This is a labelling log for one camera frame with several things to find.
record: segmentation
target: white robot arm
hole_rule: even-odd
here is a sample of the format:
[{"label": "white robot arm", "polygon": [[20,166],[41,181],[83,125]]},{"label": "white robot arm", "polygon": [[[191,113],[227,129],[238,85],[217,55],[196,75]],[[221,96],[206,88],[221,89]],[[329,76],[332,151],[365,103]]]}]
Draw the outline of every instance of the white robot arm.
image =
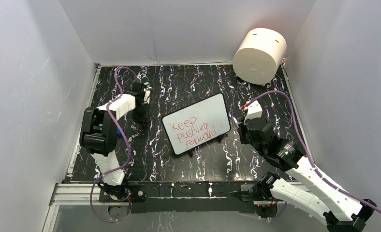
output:
[{"label": "white robot arm", "polygon": [[[325,183],[315,172],[318,168],[313,168],[303,156],[301,145],[279,138],[270,122],[260,117],[258,103],[253,102],[246,110],[248,119],[242,119],[238,129],[241,142],[251,144],[267,162],[301,182],[314,194],[267,173],[257,184],[259,195],[293,204],[327,224],[329,231],[362,231],[374,210]],[[323,178],[341,188],[320,169],[318,171]]]},{"label": "white robot arm", "polygon": [[[152,88],[149,83],[134,82],[131,91],[118,95],[113,101],[97,108],[85,109],[80,145],[96,160],[102,173],[119,167],[115,153],[117,128],[107,111],[107,106],[116,120],[133,111],[132,119],[134,122],[146,127],[146,122],[149,120],[151,92]],[[124,197],[123,191],[116,188],[122,185],[124,177],[125,174],[122,170],[116,170],[103,177],[104,185],[100,185],[100,187],[114,198]]]}]

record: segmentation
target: whiteboard stand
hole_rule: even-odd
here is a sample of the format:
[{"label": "whiteboard stand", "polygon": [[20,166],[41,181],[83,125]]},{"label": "whiteboard stand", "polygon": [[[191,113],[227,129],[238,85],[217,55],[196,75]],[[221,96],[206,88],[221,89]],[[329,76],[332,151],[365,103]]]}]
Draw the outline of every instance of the whiteboard stand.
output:
[{"label": "whiteboard stand", "polygon": [[[216,138],[214,138],[214,139],[212,139],[212,140],[209,140],[209,141],[207,141],[207,142],[205,142],[204,144],[202,144],[201,146],[205,146],[205,145],[208,145],[208,144],[210,144],[210,143],[214,143],[214,142],[218,142],[218,143],[222,143],[222,140],[224,139],[224,138],[226,138],[226,137],[228,137],[228,135],[227,134],[221,134],[221,135],[219,135],[218,137],[216,137]],[[185,156],[185,155],[189,155],[189,157],[193,157],[193,151],[192,151],[192,149],[191,150],[187,150],[187,151],[185,151],[184,153],[181,153],[181,154],[179,154],[179,155],[176,155],[175,153],[174,153],[174,156],[176,157],[176,158],[179,158],[179,157],[182,157],[182,156]]]}]

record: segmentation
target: whiteboard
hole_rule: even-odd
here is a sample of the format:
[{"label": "whiteboard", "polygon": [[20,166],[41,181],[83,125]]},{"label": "whiteboard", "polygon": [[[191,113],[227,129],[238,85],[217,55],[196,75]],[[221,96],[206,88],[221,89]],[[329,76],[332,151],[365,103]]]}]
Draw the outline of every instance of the whiteboard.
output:
[{"label": "whiteboard", "polygon": [[230,131],[222,93],[164,116],[162,124],[177,155]]}]

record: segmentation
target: blue part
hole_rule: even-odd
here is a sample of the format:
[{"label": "blue part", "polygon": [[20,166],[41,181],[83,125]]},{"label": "blue part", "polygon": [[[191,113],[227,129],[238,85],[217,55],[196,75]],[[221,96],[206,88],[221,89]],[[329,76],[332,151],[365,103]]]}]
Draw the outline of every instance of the blue part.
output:
[{"label": "blue part", "polygon": [[121,134],[121,132],[119,131],[119,129],[118,129],[118,127],[117,127],[117,136],[118,136],[118,138],[122,138],[122,134]]},{"label": "blue part", "polygon": [[122,138],[122,134],[121,134],[121,132],[119,131],[118,127],[117,127],[117,137],[118,137],[118,138]]}]

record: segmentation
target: floor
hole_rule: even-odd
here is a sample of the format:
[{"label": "floor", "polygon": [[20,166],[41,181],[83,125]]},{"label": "floor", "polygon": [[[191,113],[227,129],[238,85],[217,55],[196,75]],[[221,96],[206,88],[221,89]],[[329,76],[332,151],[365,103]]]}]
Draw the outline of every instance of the floor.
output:
[{"label": "floor", "polygon": [[[114,98],[117,86],[114,81],[116,67],[102,67],[93,95],[92,107],[105,104]],[[252,85],[237,78],[232,65],[182,65],[130,67],[142,82],[153,87],[150,101],[150,129],[142,131],[130,116],[119,122],[132,146],[132,160],[126,171],[129,181],[248,181],[258,180],[267,171],[276,172],[285,179],[287,175],[270,166],[250,146],[242,145],[237,134],[241,106],[247,100],[268,90],[281,90],[289,94],[283,71],[279,68],[273,80],[265,86]],[[120,72],[122,86],[129,90],[134,75]],[[161,117],[188,106],[200,99],[222,92],[231,122],[231,131],[221,142],[194,149],[194,156],[173,154],[161,124]],[[282,96],[272,94],[259,101],[264,116],[269,118],[274,131],[283,138],[297,140],[287,102]],[[120,164],[126,159],[125,144],[119,140],[117,158]],[[84,148],[78,148],[71,182],[93,182],[99,175],[95,160]]]}]

